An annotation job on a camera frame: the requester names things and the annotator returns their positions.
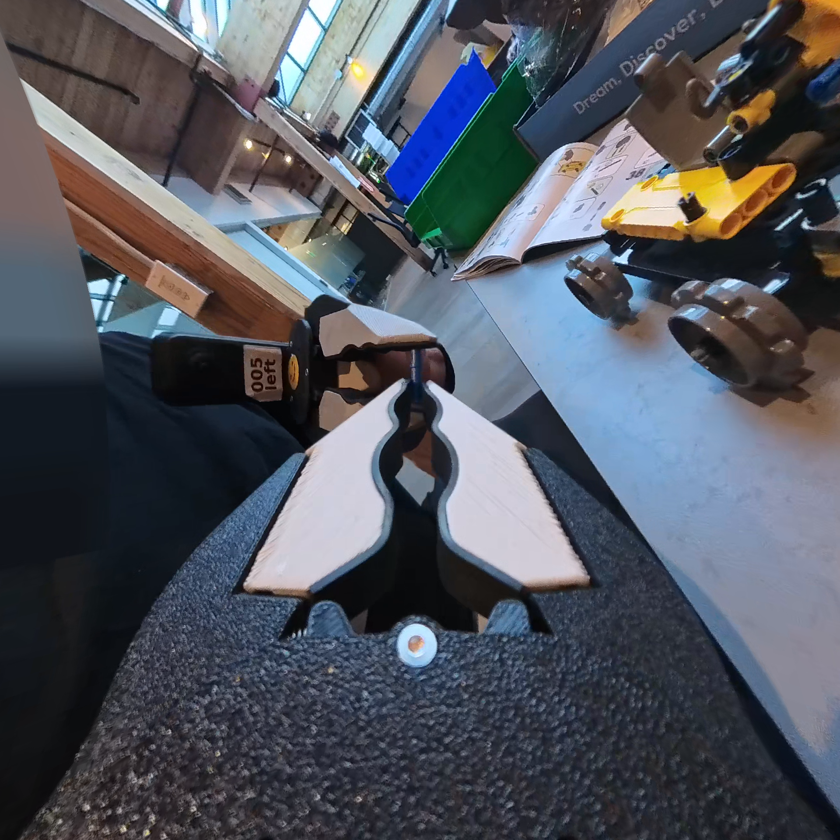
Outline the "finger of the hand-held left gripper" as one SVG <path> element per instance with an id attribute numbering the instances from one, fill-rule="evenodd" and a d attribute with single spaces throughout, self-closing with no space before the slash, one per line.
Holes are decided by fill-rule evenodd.
<path id="1" fill-rule="evenodd" d="M 401 377 L 371 361 L 339 362 L 337 384 L 329 388 L 329 432 L 335 430 Z"/>
<path id="2" fill-rule="evenodd" d="M 355 351 L 422 350 L 434 347 L 437 341 L 415 321 L 360 304 L 351 304 L 319 321 L 319 346 L 329 360 Z"/>

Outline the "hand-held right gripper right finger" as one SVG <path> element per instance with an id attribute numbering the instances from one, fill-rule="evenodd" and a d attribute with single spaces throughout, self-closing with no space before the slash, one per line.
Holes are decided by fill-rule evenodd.
<path id="1" fill-rule="evenodd" d="M 590 575 L 526 448 L 441 386 L 424 387 L 440 479 L 437 568 L 450 594 L 544 594 Z"/>

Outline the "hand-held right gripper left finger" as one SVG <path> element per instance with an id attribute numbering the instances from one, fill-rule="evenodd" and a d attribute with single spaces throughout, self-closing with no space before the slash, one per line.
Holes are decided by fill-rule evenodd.
<path id="1" fill-rule="evenodd" d="M 412 387 L 391 385 L 307 452 L 244 581 L 249 594 L 380 599 L 396 579 L 393 487 Z"/>

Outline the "person's left forearm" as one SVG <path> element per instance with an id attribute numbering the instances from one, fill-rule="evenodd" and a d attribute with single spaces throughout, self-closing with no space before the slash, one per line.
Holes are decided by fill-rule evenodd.
<path id="1" fill-rule="evenodd" d="M 170 406 L 151 383 L 151 339 L 99 334 L 108 461 L 122 509 L 150 525 L 224 520 L 303 446 L 252 405 Z"/>

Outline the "person's left hand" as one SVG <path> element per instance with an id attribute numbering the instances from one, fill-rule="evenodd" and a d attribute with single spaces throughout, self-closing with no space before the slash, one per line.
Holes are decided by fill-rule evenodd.
<path id="1" fill-rule="evenodd" d="M 421 378 L 423 382 L 434 382 L 444 387 L 447 384 L 447 357 L 439 348 L 418 351 L 417 358 L 422 362 Z M 374 366 L 381 377 L 383 387 L 388 387 L 401 379 L 413 376 L 414 351 L 390 350 L 374 354 Z"/>

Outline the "small pale label plate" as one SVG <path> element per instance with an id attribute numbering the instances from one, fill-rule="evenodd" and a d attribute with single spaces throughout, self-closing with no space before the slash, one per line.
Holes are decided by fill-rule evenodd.
<path id="1" fill-rule="evenodd" d="M 146 289 L 186 316 L 197 319 L 213 292 L 183 269 L 156 260 L 144 283 Z"/>

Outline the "wooden ceiling beam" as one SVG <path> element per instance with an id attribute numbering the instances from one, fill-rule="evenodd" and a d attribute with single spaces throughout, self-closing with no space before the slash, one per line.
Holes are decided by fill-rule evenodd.
<path id="1" fill-rule="evenodd" d="M 171 304 L 203 327 L 285 340 L 309 299 L 168 192 L 43 94 L 22 81 L 78 244 L 143 285 L 166 268 L 208 290 Z"/>

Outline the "green box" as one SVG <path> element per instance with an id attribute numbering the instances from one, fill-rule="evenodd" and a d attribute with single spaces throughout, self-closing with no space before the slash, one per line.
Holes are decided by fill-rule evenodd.
<path id="1" fill-rule="evenodd" d="M 532 103 L 516 62 L 408 206 L 406 221 L 421 241 L 463 251 L 481 240 L 537 167 L 515 132 Z"/>

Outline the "blue plastic bin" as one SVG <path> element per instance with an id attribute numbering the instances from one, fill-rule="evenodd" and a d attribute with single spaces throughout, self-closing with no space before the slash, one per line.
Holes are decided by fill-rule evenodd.
<path id="1" fill-rule="evenodd" d="M 385 177 L 396 199 L 409 205 L 497 87 L 475 51 L 441 91 L 404 144 Z"/>

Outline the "white instruction booklet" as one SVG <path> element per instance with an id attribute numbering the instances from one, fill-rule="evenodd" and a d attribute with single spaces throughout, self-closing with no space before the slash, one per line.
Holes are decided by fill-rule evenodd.
<path id="1" fill-rule="evenodd" d="M 477 280 L 600 238 L 610 208 L 665 166 L 665 159 L 626 120 L 599 145 L 560 147 L 488 228 L 453 280 Z"/>

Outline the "person's dark torso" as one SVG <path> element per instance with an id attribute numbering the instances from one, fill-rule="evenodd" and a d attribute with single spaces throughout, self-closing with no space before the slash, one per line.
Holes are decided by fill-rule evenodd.
<path id="1" fill-rule="evenodd" d="M 2 550 L 2 838 L 16 838 L 67 770 L 154 601 L 213 531 L 150 525 L 108 484 L 95 550 L 52 561 Z"/>

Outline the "clear plastic bag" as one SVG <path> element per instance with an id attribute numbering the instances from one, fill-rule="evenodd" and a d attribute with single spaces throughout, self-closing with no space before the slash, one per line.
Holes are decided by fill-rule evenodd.
<path id="1" fill-rule="evenodd" d="M 541 107 L 583 67 L 614 1 L 502 1 L 511 27 L 507 62 Z"/>

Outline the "dark grey cardboard box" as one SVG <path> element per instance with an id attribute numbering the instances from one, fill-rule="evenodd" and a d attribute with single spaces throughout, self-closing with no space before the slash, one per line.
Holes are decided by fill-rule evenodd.
<path id="1" fill-rule="evenodd" d="M 652 2 L 542 106 L 528 110 L 516 135 L 538 161 L 586 140 L 635 100 L 634 72 L 646 58 L 668 60 L 684 51 L 698 60 L 766 6 L 765 1 Z"/>

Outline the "yellow toy vehicle model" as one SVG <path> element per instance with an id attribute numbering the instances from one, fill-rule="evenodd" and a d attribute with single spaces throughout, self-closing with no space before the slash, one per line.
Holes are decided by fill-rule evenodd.
<path id="1" fill-rule="evenodd" d="M 597 318 L 628 321 L 628 276 L 674 286 L 668 330 L 742 391 L 808 376 L 810 333 L 838 324 L 839 4 L 768 2 L 713 78 L 679 52 L 637 65 L 626 120 L 666 166 L 602 218 L 608 250 L 564 282 Z"/>

